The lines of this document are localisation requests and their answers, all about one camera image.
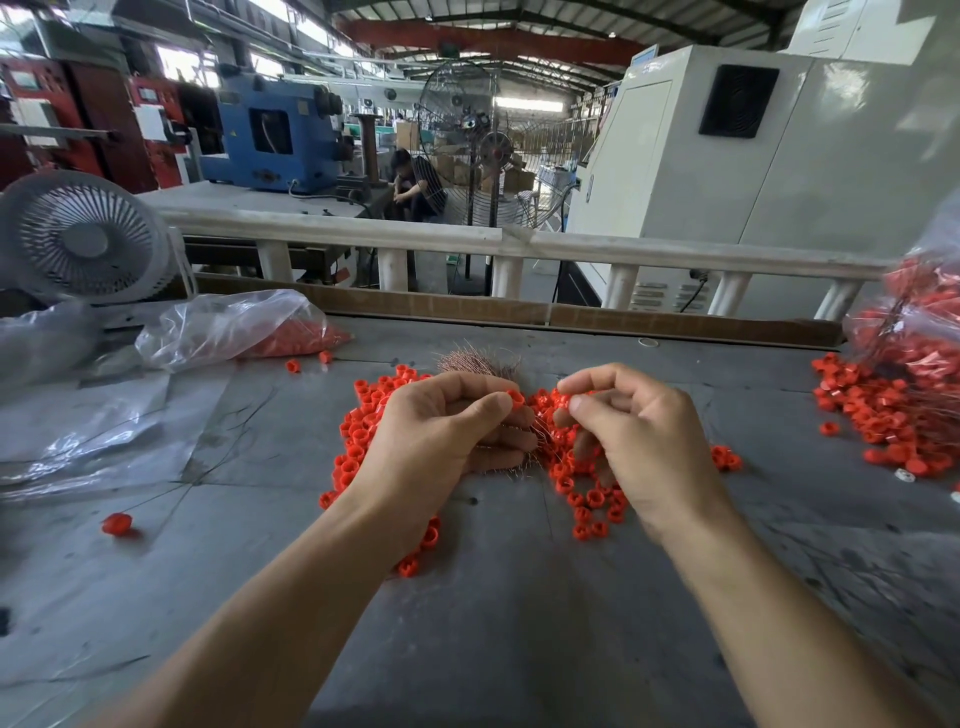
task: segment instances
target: black hair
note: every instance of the black hair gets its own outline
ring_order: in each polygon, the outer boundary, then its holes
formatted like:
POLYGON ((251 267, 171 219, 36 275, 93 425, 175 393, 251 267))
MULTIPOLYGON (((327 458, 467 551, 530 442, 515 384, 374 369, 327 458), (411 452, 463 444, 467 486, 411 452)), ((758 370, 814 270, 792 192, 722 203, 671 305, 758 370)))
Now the black hair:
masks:
POLYGON ((394 152, 394 155, 390 159, 390 166, 393 169, 398 169, 404 164, 410 163, 410 153, 405 149, 397 149, 394 152))

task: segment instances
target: white railing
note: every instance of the white railing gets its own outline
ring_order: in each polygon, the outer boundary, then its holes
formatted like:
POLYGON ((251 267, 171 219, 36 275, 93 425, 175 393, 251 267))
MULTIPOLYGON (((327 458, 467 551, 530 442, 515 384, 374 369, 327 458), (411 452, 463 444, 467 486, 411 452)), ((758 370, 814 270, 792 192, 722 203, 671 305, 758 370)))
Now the white railing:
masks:
POLYGON ((280 282, 293 281, 287 243, 376 248, 380 289, 385 291, 407 290, 408 250, 490 255, 492 294, 509 299, 519 298, 524 258, 610 263, 603 307, 619 310, 629 308, 642 265, 720 272, 708 312, 712 316, 736 313, 753 274, 831 279, 833 285, 815 318, 839 321, 863 283, 878 280, 895 262, 852 253, 533 231, 513 226, 501 230, 243 210, 163 209, 160 214, 185 235, 256 241, 264 278, 280 282))

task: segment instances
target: ceiling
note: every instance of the ceiling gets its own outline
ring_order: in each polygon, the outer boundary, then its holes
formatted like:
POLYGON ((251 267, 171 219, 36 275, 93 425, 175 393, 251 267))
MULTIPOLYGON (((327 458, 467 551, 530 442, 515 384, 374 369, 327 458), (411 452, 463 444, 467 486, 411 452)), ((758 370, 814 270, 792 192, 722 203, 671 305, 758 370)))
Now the ceiling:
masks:
MULTIPOLYGON (((691 43, 779 50, 793 33, 804 0, 326 0, 331 19, 412 20, 549 36, 616 37, 673 50, 691 43)), ((436 53, 395 45, 377 55, 432 61, 436 53)), ((480 56, 481 63, 493 63, 480 56)), ((623 77, 622 66, 560 63, 531 57, 504 61, 531 83, 580 94, 623 77)))

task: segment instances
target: red crane beam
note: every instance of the red crane beam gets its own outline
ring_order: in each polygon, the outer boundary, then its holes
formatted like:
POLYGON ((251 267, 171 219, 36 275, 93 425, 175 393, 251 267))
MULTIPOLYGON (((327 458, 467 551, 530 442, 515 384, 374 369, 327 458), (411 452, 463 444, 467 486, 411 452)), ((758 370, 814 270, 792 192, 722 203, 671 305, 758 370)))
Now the red crane beam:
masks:
POLYGON ((354 42, 375 48, 395 45, 440 50, 452 44, 461 51, 489 53, 496 59, 536 56, 562 63, 630 65, 630 59, 647 46, 626 38, 542 36, 538 33, 497 28, 458 28, 422 20, 342 20, 338 27, 354 42))

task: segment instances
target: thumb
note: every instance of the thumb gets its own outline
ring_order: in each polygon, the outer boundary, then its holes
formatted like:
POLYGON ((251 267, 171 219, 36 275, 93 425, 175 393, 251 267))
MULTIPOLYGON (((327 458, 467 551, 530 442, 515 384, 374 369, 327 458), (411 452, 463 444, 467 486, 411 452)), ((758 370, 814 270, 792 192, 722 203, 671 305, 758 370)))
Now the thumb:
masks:
POLYGON ((574 420, 592 432, 604 447, 623 428, 623 418, 630 417, 589 395, 571 398, 567 411, 574 420))
POLYGON ((473 448, 503 423, 514 409, 514 401, 506 392, 491 392, 473 402, 459 415, 450 418, 459 437, 470 440, 473 448))

